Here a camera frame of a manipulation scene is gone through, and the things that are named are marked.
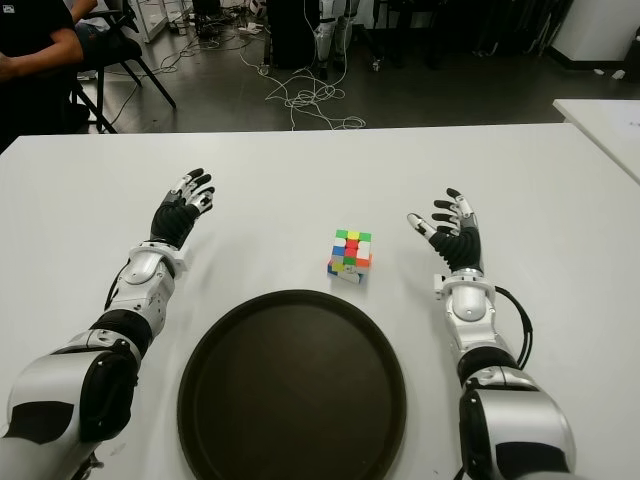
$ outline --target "office chair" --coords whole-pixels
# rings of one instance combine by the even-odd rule
[[[171,98],[169,92],[165,90],[162,84],[158,81],[151,69],[142,60],[142,48],[135,40],[128,38],[123,32],[123,27],[129,27],[133,31],[138,32],[138,28],[133,21],[135,19],[135,12],[129,5],[127,0],[105,0],[105,3],[109,10],[102,12],[91,12],[85,18],[103,18],[109,25],[109,30],[103,33],[106,37],[103,42],[103,48],[99,54],[94,55],[94,58],[85,59],[80,65],[79,71],[96,70],[98,77],[98,93],[97,93],[97,105],[88,99],[87,95],[82,89],[80,82],[76,82],[74,86],[74,94],[78,95],[82,101],[87,105],[89,110],[96,116],[96,124],[98,130],[102,129],[102,126],[110,133],[117,133],[113,126],[106,120],[102,114],[104,106],[104,69],[111,65],[120,64],[122,68],[133,78],[133,80],[142,87],[142,83],[138,76],[127,65],[128,60],[136,62],[140,68],[145,72],[145,75],[151,79],[154,85],[160,90],[160,93],[169,102],[172,108],[176,108],[176,102]]]

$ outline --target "person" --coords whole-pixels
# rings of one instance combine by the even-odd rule
[[[0,152],[19,135],[66,131],[69,72],[83,60],[61,0],[3,0],[0,9]]]
[[[108,10],[107,5],[104,0],[64,0],[64,3],[71,12],[84,58],[91,61],[95,55],[99,54],[101,48],[108,45],[109,39],[105,32],[109,30],[109,25],[103,18],[86,19],[84,17],[91,12]]]

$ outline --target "white desk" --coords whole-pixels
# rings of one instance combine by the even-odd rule
[[[640,184],[640,100],[555,100],[553,106]]]
[[[533,319],[528,372],[567,414],[578,472],[635,475],[640,189],[569,124],[21,139],[0,157],[2,401],[25,365],[99,317],[166,190],[200,166],[215,174],[214,211],[189,238],[196,262],[145,358],[133,419],[98,450],[107,467],[92,479],[193,478],[176,427],[192,349],[241,302],[309,288],[361,308],[397,352],[408,417],[389,478],[449,480],[459,385],[432,294],[446,268],[405,220],[448,186],[478,212],[488,277]],[[374,234],[366,288],[326,274],[339,227]],[[497,306],[517,353],[517,313]]]

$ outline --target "chair leg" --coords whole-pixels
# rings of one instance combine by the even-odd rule
[[[138,76],[135,73],[133,73],[133,70],[129,68],[129,65],[127,65],[126,62],[120,62],[120,65],[122,65],[122,68],[124,68],[125,72],[127,72],[129,76],[133,78],[133,80],[138,84],[138,86],[142,87],[142,82],[140,81]]]
[[[158,90],[160,90],[160,93],[162,93],[162,95],[164,95],[164,98],[167,99],[167,102],[169,102],[169,105],[171,105],[173,108],[176,108],[176,102],[173,101],[173,98],[171,98],[171,95],[169,95],[169,92],[167,92],[164,89],[162,84],[158,81],[158,79],[153,74],[151,69],[147,66],[147,64],[144,63],[144,61],[141,58],[136,58],[135,61],[138,63],[138,65],[140,65],[140,68],[144,70],[144,73],[147,74],[147,76],[151,79],[151,81],[155,84],[155,86],[158,87]]]
[[[82,100],[82,103],[84,103],[87,106],[87,108],[91,111],[91,113],[93,113],[96,116],[97,121],[103,124],[109,133],[118,133],[116,132],[116,129],[113,128],[113,125],[111,125],[109,121],[106,118],[104,118],[104,115],[102,115],[102,112],[98,110],[98,108],[93,104],[93,102],[87,96],[87,94],[84,93],[84,90],[82,89],[82,85],[80,85],[79,83],[76,83],[76,85],[73,88],[73,92],[76,95],[78,95],[78,97],[80,97],[80,100]]]
[[[104,118],[104,116],[102,115],[102,112],[104,111],[104,69],[101,68],[100,70],[98,70],[97,75],[98,75],[98,99],[96,102],[97,103],[96,107],[100,112],[100,117]],[[102,131],[103,125],[98,117],[96,117],[96,124],[98,126],[98,131],[99,132]]]

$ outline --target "wall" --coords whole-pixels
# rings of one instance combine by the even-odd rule
[[[571,60],[623,60],[640,27],[640,0],[574,0],[553,42]]]

